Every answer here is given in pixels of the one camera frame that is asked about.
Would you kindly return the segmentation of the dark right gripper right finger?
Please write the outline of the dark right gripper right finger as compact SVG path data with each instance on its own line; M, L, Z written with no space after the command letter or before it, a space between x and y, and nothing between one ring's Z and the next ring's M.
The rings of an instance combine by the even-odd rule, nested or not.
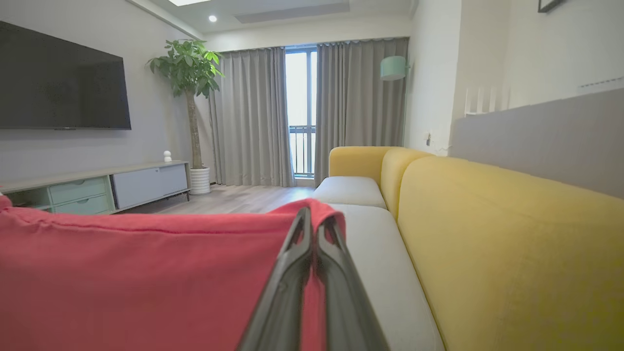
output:
M389 345L352 257L337 217L316 231L318 274L325 285L326 349L388 351Z

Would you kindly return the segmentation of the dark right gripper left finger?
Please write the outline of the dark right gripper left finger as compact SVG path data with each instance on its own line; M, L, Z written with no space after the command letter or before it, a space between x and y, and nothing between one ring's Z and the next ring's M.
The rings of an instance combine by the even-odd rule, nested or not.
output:
M277 255L238 351L298 351L303 297L312 259L312 215L298 211Z

